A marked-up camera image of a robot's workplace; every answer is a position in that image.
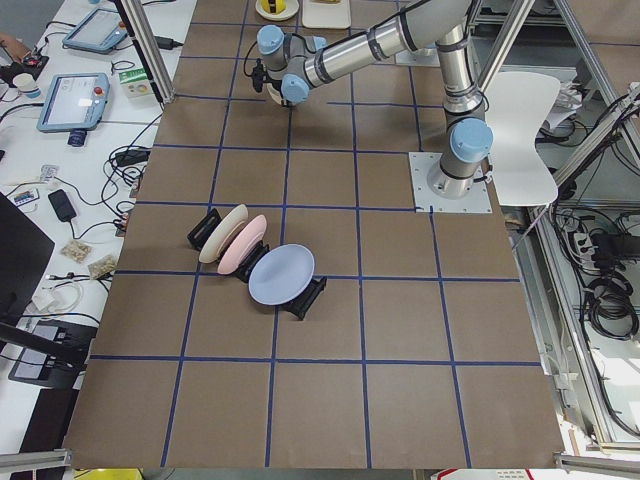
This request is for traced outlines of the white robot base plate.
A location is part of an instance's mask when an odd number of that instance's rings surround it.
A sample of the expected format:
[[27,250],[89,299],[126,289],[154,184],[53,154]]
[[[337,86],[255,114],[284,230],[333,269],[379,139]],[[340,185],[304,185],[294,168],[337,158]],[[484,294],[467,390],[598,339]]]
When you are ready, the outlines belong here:
[[439,152],[409,152],[409,170],[414,209],[422,213],[491,214],[484,181],[476,182],[481,170],[468,179],[449,178],[441,169]]

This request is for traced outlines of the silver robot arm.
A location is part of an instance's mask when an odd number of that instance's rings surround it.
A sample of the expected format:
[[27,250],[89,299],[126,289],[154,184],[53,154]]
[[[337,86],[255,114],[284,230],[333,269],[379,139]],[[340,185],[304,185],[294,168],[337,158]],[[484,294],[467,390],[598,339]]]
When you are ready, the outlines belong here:
[[486,98],[471,73],[466,21],[469,1],[415,1],[367,30],[332,44],[316,36],[262,27],[259,57],[248,76],[256,92],[269,85],[285,106],[307,100],[310,92],[402,52],[435,45],[445,90],[447,145],[427,175],[430,189],[447,199],[470,190],[488,157],[493,133],[485,122]]

